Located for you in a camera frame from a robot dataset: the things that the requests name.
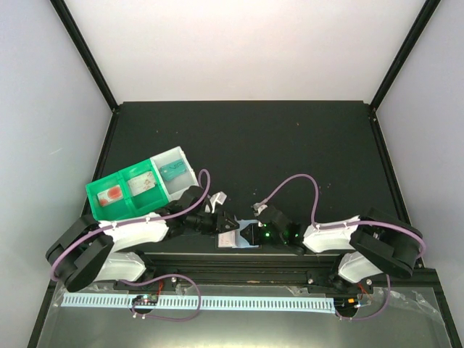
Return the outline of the clear white bin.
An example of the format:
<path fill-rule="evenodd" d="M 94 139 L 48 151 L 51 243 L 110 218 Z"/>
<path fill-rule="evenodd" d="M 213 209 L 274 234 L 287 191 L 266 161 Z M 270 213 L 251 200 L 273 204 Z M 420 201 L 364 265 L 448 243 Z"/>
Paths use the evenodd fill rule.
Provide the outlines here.
<path fill-rule="evenodd" d="M 198 186 L 196 174 L 180 146 L 149 158 L 168 201 L 179 199 L 191 186 Z"/>

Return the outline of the black frame post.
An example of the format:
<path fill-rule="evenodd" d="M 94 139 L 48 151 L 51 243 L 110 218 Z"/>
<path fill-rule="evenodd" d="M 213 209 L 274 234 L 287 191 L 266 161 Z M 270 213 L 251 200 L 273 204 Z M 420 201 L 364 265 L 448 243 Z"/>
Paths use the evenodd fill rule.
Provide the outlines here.
<path fill-rule="evenodd" d="M 81 33 L 77 22 L 75 21 L 71 11 L 69 10 L 66 1 L 63 0 L 50 0 L 54 11 L 57 13 L 61 20 L 68 36 L 72 40 L 75 48 L 78 50 L 80 57 L 82 58 L 87 70 L 90 72 L 91 77 L 94 79 L 99 91 L 104 97 L 109 109 L 114 112 L 118 109 L 118 103 L 111 92 L 109 85 L 104 78 L 88 44 Z"/>
<path fill-rule="evenodd" d="M 399 72 L 403 68 L 410 56 L 415 45 L 417 44 L 422 33 L 426 29 L 427 24 L 433 17 L 436 9 L 438 8 L 441 0 L 426 0 L 420 8 L 413 24 L 411 25 L 405 39 L 403 40 L 398 52 L 396 53 L 392 63 L 389 66 L 380 86 L 378 87 L 374 97 L 370 102 L 370 108 L 377 111 L 381 106 L 382 101 L 385 99 L 394 81 L 396 80 Z"/>

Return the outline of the white floral card in bin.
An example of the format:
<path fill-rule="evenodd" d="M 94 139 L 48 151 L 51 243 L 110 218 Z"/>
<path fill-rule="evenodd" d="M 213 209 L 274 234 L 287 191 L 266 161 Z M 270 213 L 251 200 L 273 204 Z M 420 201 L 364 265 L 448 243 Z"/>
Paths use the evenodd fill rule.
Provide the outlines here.
<path fill-rule="evenodd" d="M 151 170 L 129 179 L 127 183 L 133 196 L 142 194 L 157 185 L 156 178 Z"/>

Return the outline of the right black frame post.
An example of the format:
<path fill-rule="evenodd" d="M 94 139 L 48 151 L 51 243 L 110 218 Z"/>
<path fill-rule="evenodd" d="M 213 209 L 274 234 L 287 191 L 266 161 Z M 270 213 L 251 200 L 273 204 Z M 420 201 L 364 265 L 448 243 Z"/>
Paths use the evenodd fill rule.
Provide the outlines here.
<path fill-rule="evenodd" d="M 396 80 L 399 72 L 403 68 L 410 56 L 415 45 L 417 44 L 422 33 L 426 29 L 427 24 L 433 17 L 436 9 L 438 8 L 441 0 L 426 0 L 420 8 L 413 24 L 411 25 L 405 39 L 403 40 L 398 52 L 396 53 L 392 63 L 389 66 L 380 86 L 378 87 L 374 97 L 370 102 L 370 108 L 377 111 L 381 106 L 382 101 L 385 99 L 394 81 Z"/>

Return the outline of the green divided bin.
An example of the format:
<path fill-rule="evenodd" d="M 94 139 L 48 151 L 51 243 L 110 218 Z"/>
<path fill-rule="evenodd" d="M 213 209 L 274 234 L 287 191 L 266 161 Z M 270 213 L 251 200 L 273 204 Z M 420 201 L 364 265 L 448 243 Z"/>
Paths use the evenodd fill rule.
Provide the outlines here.
<path fill-rule="evenodd" d="M 159 173 L 149 159 L 86 185 L 96 220 L 137 218 L 168 203 Z"/>

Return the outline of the black aluminium rail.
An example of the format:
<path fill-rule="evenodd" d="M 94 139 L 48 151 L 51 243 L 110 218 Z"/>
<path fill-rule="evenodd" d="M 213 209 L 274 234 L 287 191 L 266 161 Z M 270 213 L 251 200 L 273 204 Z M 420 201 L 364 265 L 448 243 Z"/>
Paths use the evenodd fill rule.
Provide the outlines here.
<path fill-rule="evenodd" d="M 141 280 L 181 274 L 197 284 L 303 285 L 315 276 L 335 271 L 341 257 L 335 254 L 173 254 L 146 256 Z"/>

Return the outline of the red card in holder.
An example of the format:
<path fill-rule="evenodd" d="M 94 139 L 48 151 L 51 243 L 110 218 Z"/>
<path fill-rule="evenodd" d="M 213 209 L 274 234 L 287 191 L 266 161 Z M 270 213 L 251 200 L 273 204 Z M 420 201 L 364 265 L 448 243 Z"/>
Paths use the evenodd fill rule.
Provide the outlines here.
<path fill-rule="evenodd" d="M 236 248 L 236 233 L 229 231 L 219 234 L 217 237 L 217 246 L 219 248 Z"/>

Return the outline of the teal VIP card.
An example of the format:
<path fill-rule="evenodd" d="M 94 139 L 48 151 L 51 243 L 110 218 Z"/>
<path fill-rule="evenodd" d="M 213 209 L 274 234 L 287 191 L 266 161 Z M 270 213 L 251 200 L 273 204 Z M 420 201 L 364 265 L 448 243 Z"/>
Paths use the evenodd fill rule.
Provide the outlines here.
<path fill-rule="evenodd" d="M 169 182 L 186 172 L 186 165 L 182 159 L 176 159 L 159 168 L 163 181 Z"/>

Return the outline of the small circuit board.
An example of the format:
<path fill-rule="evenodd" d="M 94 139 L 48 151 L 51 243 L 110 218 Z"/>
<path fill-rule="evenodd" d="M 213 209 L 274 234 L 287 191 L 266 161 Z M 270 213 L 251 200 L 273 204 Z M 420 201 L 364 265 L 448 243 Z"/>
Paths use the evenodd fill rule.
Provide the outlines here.
<path fill-rule="evenodd" d="M 140 294 L 132 300 L 134 306 L 155 306 L 158 302 L 156 294 Z"/>

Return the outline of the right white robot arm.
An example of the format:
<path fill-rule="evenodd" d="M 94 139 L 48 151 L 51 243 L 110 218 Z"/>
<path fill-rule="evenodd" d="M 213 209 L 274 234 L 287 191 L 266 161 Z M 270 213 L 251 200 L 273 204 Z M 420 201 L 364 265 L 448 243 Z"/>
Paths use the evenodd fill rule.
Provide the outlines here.
<path fill-rule="evenodd" d="M 338 292 L 382 273 L 410 278 L 426 250 L 420 231 L 374 208 L 346 220 L 305 225 L 266 205 L 239 235 L 251 246 L 271 245 L 296 255 L 337 252 L 328 282 Z"/>

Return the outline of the left black frame post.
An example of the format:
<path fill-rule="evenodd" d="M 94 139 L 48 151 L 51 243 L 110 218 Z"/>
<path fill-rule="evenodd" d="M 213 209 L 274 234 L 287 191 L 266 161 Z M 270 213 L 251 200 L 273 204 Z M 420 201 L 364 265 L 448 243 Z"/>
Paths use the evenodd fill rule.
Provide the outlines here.
<path fill-rule="evenodd" d="M 50 0 L 54 11 L 57 13 L 61 20 L 68 36 L 72 40 L 75 48 L 78 50 L 80 57 L 82 58 L 87 70 L 90 72 L 91 77 L 94 79 L 99 91 L 104 97 L 109 109 L 114 112 L 118 109 L 118 103 L 111 92 L 109 85 L 104 78 L 88 44 L 81 33 L 77 22 L 75 21 L 71 11 L 69 10 L 66 1 L 63 0 Z"/>

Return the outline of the red circle card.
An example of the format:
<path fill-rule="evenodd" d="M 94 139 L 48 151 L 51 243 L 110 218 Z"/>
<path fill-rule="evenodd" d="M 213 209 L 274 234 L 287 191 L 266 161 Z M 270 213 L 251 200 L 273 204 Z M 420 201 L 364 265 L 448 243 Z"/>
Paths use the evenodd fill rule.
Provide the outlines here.
<path fill-rule="evenodd" d="M 115 203 L 123 198 L 123 191 L 120 185 L 112 186 L 108 189 L 100 191 L 97 194 L 98 203 L 101 207 L 106 207 Z"/>

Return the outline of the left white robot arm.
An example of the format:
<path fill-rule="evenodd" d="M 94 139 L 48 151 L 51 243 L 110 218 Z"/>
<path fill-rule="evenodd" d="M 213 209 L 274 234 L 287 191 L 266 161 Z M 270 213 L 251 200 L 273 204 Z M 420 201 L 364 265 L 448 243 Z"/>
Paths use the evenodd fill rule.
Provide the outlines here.
<path fill-rule="evenodd" d="M 51 277 L 69 292 L 110 280 L 129 281 L 139 289 L 148 289 L 156 273 L 133 248 L 188 231 L 216 236 L 238 229 L 238 220 L 221 207 L 225 199 L 223 192 L 208 196 L 202 188 L 191 186 L 179 199 L 141 217 L 98 221 L 84 215 L 47 250 Z"/>

